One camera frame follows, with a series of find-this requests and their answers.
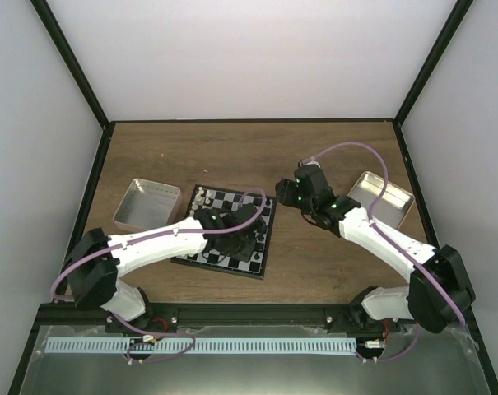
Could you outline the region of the pink square tin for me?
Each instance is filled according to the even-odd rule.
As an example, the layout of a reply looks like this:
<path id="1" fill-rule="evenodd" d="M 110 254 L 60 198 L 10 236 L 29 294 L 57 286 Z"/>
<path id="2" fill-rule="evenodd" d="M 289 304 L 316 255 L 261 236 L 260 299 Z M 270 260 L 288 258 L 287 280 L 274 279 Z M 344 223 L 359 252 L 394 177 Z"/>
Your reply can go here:
<path id="1" fill-rule="evenodd" d="M 113 222 L 120 230 L 130 232 L 160 228 L 174 221 L 181 201 L 180 188 L 135 178 L 114 213 Z"/>

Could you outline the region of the black frame post right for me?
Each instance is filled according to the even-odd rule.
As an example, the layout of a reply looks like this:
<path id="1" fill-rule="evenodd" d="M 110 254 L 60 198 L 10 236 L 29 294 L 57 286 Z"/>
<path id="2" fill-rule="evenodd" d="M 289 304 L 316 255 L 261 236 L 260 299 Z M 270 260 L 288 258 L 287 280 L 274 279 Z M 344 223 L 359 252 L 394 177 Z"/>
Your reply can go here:
<path id="1" fill-rule="evenodd" d="M 393 119 L 398 127 L 401 127 L 404 124 L 408 115 L 411 113 L 472 4 L 473 0 L 458 0 L 454 3 L 453 8 L 440 29 L 440 33 L 437 35 L 424 63 Z"/>

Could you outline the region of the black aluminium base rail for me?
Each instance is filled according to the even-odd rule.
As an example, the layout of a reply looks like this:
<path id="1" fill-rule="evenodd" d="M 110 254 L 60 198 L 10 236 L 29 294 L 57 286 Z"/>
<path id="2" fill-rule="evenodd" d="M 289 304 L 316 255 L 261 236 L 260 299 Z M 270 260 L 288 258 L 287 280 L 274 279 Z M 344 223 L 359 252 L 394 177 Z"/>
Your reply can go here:
<path id="1" fill-rule="evenodd" d="M 73 303 L 42 304 L 35 321 L 47 325 L 104 325 L 109 332 L 127 329 L 103 310 L 81 311 Z M 292 326 L 322 328 L 330 333 L 377 335 L 398 330 L 404 321 L 374 321 L 348 304 L 191 304 L 153 303 L 131 324 L 146 331 L 175 332 L 206 326 Z"/>

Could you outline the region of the black white chessboard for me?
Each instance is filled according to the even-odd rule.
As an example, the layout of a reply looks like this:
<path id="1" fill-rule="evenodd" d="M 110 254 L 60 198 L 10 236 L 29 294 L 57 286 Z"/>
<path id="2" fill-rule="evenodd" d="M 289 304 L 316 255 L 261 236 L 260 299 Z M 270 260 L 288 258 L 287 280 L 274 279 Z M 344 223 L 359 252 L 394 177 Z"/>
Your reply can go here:
<path id="1" fill-rule="evenodd" d="M 197 197 L 198 188 L 203 187 L 204 194 Z M 207 190 L 212 191 L 211 197 L 206 197 Z M 242 191 L 235 191 L 219 187 L 211 187 L 207 185 L 197 184 L 193 188 L 191 195 L 191 202 L 188 204 L 187 214 L 193 214 L 204 208 L 222 208 L 235 211 L 241 205 L 254 204 L 259 207 L 262 204 L 260 193 L 244 193 Z M 262 280 L 264 277 L 266 261 L 268 257 L 268 250 L 270 246 L 270 239 L 272 234 L 272 226 L 276 213 L 276 198 L 268 196 L 264 203 L 264 209 L 261 214 L 267 224 L 267 231 L 263 238 L 257 242 L 253 255 L 249 261 L 238 261 L 233 258 L 221 256 L 217 252 L 210 252 L 207 255 L 197 253 L 194 255 L 183 255 L 171 259 L 172 263 L 187 265 L 190 267 L 199 267 L 207 270 L 215 270 L 218 272 L 225 272 L 235 274 L 238 276 L 252 277 Z M 254 261 L 254 255 L 261 254 L 260 261 Z"/>

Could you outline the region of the black frame post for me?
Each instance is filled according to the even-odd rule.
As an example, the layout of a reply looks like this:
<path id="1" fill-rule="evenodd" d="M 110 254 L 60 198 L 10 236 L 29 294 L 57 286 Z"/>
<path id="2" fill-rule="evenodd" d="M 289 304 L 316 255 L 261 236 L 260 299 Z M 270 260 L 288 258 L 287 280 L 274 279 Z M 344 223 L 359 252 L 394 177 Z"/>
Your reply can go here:
<path id="1" fill-rule="evenodd" d="M 440 29 L 440 33 L 437 35 L 424 63 L 393 119 L 398 127 L 401 127 L 404 124 L 408 115 L 411 113 L 472 4 L 473 0 L 458 0 L 454 3 L 453 8 Z"/>
<path id="2" fill-rule="evenodd" d="M 55 48 L 63 59 L 73 80 L 76 82 L 84 100 L 95 116 L 97 123 L 105 130 L 109 126 L 109 120 L 106 116 L 95 92 L 93 91 L 86 74 L 84 73 L 77 56 L 72 50 L 63 29 L 58 23 L 51 6 L 45 0 L 30 0 L 30 3 L 36 11 L 50 39 L 53 41 Z"/>

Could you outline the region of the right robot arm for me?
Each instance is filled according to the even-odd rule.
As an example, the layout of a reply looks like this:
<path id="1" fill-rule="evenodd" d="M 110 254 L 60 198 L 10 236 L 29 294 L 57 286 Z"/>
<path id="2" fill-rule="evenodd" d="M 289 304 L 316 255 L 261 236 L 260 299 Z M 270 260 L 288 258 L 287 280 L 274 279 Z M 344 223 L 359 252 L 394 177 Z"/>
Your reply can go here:
<path id="1" fill-rule="evenodd" d="M 300 210 L 312 225 L 369 251 L 407 283 L 366 292 L 351 310 L 356 329 L 368 332 L 382 319 L 397 318 L 440 333 L 463 318 L 476 295 L 456 249 L 423 244 L 369 217 L 357 200 L 333 193 L 317 163 L 301 166 L 294 176 L 276 184 L 279 203 Z"/>

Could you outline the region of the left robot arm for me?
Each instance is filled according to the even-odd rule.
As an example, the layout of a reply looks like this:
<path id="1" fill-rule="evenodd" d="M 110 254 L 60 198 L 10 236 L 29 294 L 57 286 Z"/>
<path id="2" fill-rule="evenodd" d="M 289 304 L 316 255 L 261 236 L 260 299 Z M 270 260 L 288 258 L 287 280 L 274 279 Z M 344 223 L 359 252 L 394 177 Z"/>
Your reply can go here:
<path id="1" fill-rule="evenodd" d="M 67 283 L 79 310 L 102 308 L 118 315 L 134 332 L 153 323 L 146 296 L 121 278 L 141 267 L 184 255 L 216 251 L 247 261 L 267 224 L 253 203 L 230 211 L 205 208 L 184 220 L 128 235 L 85 233 L 66 260 Z"/>

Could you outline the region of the gold square tin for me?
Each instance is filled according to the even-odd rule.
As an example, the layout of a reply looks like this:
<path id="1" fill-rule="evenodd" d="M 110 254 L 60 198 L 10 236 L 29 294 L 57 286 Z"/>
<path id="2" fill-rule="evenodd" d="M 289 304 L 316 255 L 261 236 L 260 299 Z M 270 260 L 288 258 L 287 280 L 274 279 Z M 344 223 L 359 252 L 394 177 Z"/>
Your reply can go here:
<path id="1" fill-rule="evenodd" d="M 384 179 L 377 174 L 365 171 L 348 196 L 368 209 L 380 194 Z M 399 229 L 414 203 L 414 196 L 407 190 L 388 182 L 386 191 L 374 209 L 374 216 L 395 229 Z"/>

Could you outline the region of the black frame post left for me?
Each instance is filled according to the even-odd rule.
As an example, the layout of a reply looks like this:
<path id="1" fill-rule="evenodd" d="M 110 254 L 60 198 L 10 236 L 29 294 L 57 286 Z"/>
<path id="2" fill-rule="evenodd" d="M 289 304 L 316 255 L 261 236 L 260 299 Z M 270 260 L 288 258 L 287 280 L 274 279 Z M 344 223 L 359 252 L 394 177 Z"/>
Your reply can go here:
<path id="1" fill-rule="evenodd" d="M 84 100 L 95 116 L 97 123 L 105 130 L 109 126 L 109 120 L 106 116 L 95 92 L 93 91 L 86 74 L 84 73 L 77 56 L 72 50 L 63 29 L 58 23 L 51 6 L 45 0 L 30 0 L 30 3 L 36 11 L 50 39 L 53 41 L 55 48 L 63 59 L 73 80 L 76 82 Z"/>

